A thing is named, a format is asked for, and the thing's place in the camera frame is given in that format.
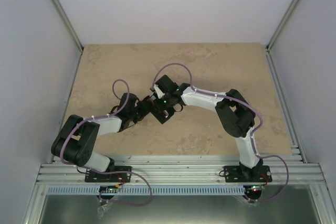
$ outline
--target robotic arm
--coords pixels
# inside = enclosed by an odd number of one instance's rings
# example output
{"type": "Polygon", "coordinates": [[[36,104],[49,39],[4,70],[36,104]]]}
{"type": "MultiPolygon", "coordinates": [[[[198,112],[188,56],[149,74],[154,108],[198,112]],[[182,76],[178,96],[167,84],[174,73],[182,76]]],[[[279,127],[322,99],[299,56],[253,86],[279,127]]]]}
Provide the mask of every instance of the robotic arm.
{"type": "MultiPolygon", "coordinates": [[[[153,94],[140,101],[136,95],[129,94],[125,107],[116,115],[105,119],[95,119],[85,122],[74,134],[79,140],[71,138],[64,151],[64,159],[80,167],[98,170],[100,172],[112,172],[116,170],[114,160],[97,152],[93,152],[93,146],[97,136],[107,133],[121,132],[129,127],[129,124],[140,122],[147,114],[152,113],[161,123],[165,123],[176,112],[175,106],[198,106],[212,110],[217,113],[224,130],[235,138],[238,146],[240,162],[236,170],[245,181],[254,181],[260,177],[263,161],[256,156],[251,144],[250,133],[254,128],[255,113],[242,104],[220,98],[218,95],[225,95],[239,99],[246,103],[243,96],[234,89],[228,92],[215,93],[206,90],[195,92],[188,83],[178,86],[168,76],[162,76],[152,88],[153,94]]],[[[125,93],[119,106],[125,103],[125,93]]],[[[61,148],[72,129],[80,123],[83,118],[72,115],[64,124],[51,148],[52,154],[60,156],[61,148]]]]}

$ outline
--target mounting base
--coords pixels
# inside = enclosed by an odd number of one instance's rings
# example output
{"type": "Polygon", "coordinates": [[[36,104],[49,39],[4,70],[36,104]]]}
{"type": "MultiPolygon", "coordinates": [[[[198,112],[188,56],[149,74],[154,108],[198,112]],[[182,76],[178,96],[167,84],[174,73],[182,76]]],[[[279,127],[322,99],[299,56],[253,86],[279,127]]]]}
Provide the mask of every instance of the mounting base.
{"type": "Polygon", "coordinates": [[[266,183],[264,177],[267,178],[267,182],[272,182],[272,174],[270,173],[270,169],[268,165],[263,165],[259,168],[258,174],[247,180],[243,175],[242,169],[239,165],[227,165],[223,167],[223,177],[225,177],[226,183],[236,183],[236,182],[259,182],[259,183],[266,183]]]}
{"type": "MultiPolygon", "coordinates": [[[[118,171],[127,171],[131,172],[132,171],[132,166],[115,166],[114,167],[114,172],[118,171]]],[[[112,183],[122,183],[118,176],[116,174],[110,174],[110,175],[104,175],[104,174],[98,174],[95,172],[92,172],[88,170],[89,174],[85,176],[85,182],[88,183],[96,183],[96,182],[112,182],[112,183]]],[[[126,173],[120,173],[120,177],[124,180],[125,183],[129,183],[131,181],[131,174],[127,176],[126,173]]]]}

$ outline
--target wooden table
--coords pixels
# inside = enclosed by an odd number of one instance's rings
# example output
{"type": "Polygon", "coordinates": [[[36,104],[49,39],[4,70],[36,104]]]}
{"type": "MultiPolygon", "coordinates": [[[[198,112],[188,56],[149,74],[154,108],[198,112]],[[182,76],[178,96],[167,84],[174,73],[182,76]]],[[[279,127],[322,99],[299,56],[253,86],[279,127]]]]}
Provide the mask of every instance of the wooden table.
{"type": "MultiPolygon", "coordinates": [[[[140,44],[87,45],[81,58],[66,118],[106,114],[119,101],[111,85],[115,79],[128,82],[140,100],[157,71],[165,64],[180,62],[193,73],[194,85],[225,92],[237,89],[263,118],[256,132],[258,150],[267,154],[291,154],[285,123],[275,88],[260,44],[140,44]]],[[[189,82],[179,66],[168,67],[174,82],[189,82]]],[[[126,91],[116,84],[116,93],[126,91]]],[[[236,155],[233,137],[228,135],[216,113],[186,106],[161,125],[149,114],[137,125],[97,139],[95,150],[105,155],[236,155]]]]}

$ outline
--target wall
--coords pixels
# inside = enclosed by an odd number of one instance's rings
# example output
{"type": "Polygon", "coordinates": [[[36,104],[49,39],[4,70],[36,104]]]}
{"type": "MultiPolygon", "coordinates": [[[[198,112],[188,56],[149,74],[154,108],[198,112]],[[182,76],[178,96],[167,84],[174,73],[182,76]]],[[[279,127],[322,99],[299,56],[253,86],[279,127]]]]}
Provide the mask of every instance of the wall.
{"type": "Polygon", "coordinates": [[[60,0],[82,44],[260,42],[291,0],[60,0]]]}
{"type": "Polygon", "coordinates": [[[311,162],[320,162],[336,202],[336,2],[302,0],[273,49],[311,162]]]}
{"type": "Polygon", "coordinates": [[[0,0],[0,223],[22,223],[79,54],[50,0],[0,0]]]}

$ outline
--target white wall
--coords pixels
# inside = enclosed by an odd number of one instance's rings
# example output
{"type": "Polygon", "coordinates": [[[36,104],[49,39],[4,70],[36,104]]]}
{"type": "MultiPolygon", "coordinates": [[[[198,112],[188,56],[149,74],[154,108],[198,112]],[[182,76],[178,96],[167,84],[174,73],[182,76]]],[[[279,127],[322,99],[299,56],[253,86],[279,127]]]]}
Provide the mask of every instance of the white wall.
{"type": "Polygon", "coordinates": [[[60,0],[82,44],[260,42],[291,0],[60,0]]]}
{"type": "Polygon", "coordinates": [[[308,160],[336,202],[336,2],[302,0],[273,49],[308,160]]]}
{"type": "Polygon", "coordinates": [[[50,0],[0,0],[0,223],[23,221],[78,59],[50,0]]]}

